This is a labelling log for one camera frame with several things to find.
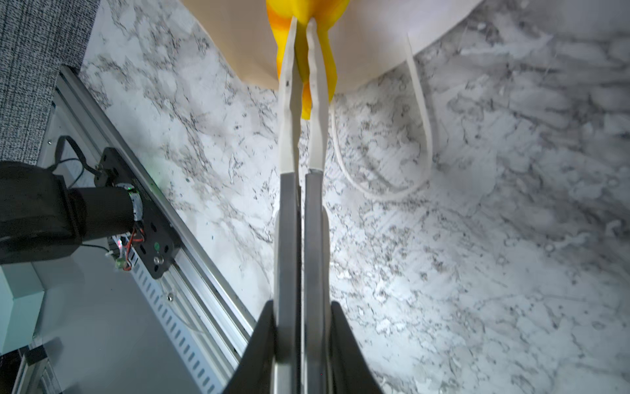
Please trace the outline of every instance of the yellow towel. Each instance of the yellow towel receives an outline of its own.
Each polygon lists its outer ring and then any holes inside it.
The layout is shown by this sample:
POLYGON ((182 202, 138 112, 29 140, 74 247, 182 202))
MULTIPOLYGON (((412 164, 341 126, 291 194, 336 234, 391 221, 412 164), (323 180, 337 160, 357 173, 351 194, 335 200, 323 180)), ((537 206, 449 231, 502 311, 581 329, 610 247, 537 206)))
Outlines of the yellow towel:
POLYGON ((291 18, 297 18, 297 32, 295 34, 295 58, 297 68, 304 83, 302 91, 302 119, 311 118, 311 89, 309 87, 309 47, 306 42, 306 25, 311 18, 317 21, 317 30, 321 51, 324 55, 326 66, 326 79, 328 81, 328 100, 332 100, 337 84, 337 70, 333 52, 328 42, 328 30, 346 10, 350 0, 266 0, 267 16, 271 25, 273 37, 278 44, 276 65, 278 78, 282 68, 285 45, 291 27, 291 18))

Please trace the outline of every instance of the red wire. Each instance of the red wire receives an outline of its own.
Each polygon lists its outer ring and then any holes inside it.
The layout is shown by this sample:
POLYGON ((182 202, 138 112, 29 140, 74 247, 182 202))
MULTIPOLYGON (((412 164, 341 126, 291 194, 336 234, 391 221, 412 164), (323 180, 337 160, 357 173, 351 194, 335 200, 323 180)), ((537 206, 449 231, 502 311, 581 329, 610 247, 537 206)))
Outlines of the red wire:
POLYGON ((132 236, 131 236, 131 238, 132 238, 132 242, 144 242, 144 230, 143 230, 143 229, 140 229, 140 232, 142 233, 142 239, 141 239, 141 240, 134 240, 134 239, 133 239, 133 237, 134 237, 134 236, 132 235, 132 236))
POLYGON ((129 267, 123 267, 124 271, 131 271, 131 262, 129 261, 129 252, 131 252, 131 243, 134 241, 134 235, 135 235, 135 228, 134 230, 131 232, 131 236, 129 237, 129 241, 127 242, 127 252, 125 254, 125 261, 127 261, 127 264, 129 265, 129 267))

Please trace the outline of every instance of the black cable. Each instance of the black cable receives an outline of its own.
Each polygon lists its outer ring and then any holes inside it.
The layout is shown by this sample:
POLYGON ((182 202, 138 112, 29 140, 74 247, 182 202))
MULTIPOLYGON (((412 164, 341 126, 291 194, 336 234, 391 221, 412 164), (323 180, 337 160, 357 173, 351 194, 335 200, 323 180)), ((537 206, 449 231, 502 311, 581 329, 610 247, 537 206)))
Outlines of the black cable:
POLYGON ((65 163, 66 161, 72 161, 72 160, 81 161, 81 160, 79 160, 77 158, 63 159, 62 161, 60 161, 58 163, 55 163, 52 166, 48 167, 48 169, 52 171, 52 170, 54 170, 54 168, 57 168, 57 165, 59 165, 61 163, 65 163))
POLYGON ((55 147, 55 164, 50 166, 49 169, 51 171, 54 171, 55 168, 57 168, 57 165, 61 162, 61 155, 64 152, 64 145, 66 144, 66 141, 68 142, 68 144, 70 144, 70 148, 72 148, 72 150, 74 151, 74 154, 77 155, 77 158, 79 159, 79 161, 83 165, 83 168, 85 170, 88 170, 89 172, 91 172, 95 176, 100 175, 99 171, 97 171, 96 169, 88 166, 88 161, 85 158, 85 155, 81 151, 81 148, 79 148, 79 145, 76 143, 76 141, 71 136, 60 136, 59 137, 59 139, 57 140, 57 146, 55 147))
POLYGON ((101 246, 101 245, 92 245, 92 244, 90 244, 90 243, 82 243, 82 244, 81 244, 81 246, 89 246, 89 247, 91 247, 91 248, 99 248, 99 249, 103 249, 103 250, 104 250, 104 251, 106 251, 106 252, 109 252, 109 251, 110 251, 109 249, 107 249, 107 248, 106 248, 106 247, 104 247, 104 246, 101 246))
POLYGON ((81 173, 79 174, 79 176, 72 183, 70 183, 70 186, 68 186, 68 188, 71 188, 72 186, 74 186, 74 184, 77 183, 77 181, 79 180, 81 175, 83 175, 84 172, 85 172, 85 168, 81 168, 81 173))

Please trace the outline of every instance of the metal frame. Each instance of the metal frame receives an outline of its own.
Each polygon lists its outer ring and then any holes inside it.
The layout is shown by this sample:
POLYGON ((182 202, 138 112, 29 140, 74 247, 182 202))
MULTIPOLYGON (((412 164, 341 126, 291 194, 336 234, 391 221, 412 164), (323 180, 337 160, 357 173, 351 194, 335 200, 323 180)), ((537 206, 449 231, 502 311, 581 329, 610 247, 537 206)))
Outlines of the metal frame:
POLYGON ((302 383, 302 234, 297 173, 280 176, 273 315, 273 392, 299 393, 302 383))
POLYGON ((304 386, 306 393, 332 392, 329 369, 330 290, 328 218, 322 205, 324 173, 306 175, 304 198, 304 386))
MULTIPOLYGON (((85 86, 66 66, 61 67, 57 78, 53 104, 55 110, 63 110, 68 115, 67 120, 81 133, 77 136, 79 146, 87 149, 86 153, 89 152, 96 161, 104 148, 110 146, 118 150, 181 237, 182 248, 175 256, 176 263, 165 273, 161 282, 154 281, 149 275, 142 275, 142 269, 146 270, 142 264, 135 265, 134 279, 202 392, 221 389, 238 366, 253 332, 255 319, 85 86), (166 297, 167 303, 164 303, 164 292, 170 294, 166 297), (173 315, 171 321, 168 321, 168 316, 163 320, 163 313, 168 310, 173 315), (186 344, 197 349, 195 356, 199 357, 198 363, 189 362, 190 353, 184 351, 185 346, 180 346, 184 338, 186 344)), ((47 136, 40 161, 54 153, 54 145, 51 137, 47 136)))
POLYGON ((11 394, 32 394, 37 390, 48 363, 48 355, 43 346, 30 349, 22 355, 18 375, 11 394))

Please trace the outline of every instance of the gray fabric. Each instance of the gray fabric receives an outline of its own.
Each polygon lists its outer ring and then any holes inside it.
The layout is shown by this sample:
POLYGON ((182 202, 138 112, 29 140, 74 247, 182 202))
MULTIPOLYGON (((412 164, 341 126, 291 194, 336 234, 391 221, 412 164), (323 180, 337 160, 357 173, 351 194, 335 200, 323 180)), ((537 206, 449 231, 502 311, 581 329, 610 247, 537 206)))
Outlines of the gray fabric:
POLYGON ((0 159, 35 164, 61 64, 80 68, 98 0, 0 0, 0 159))

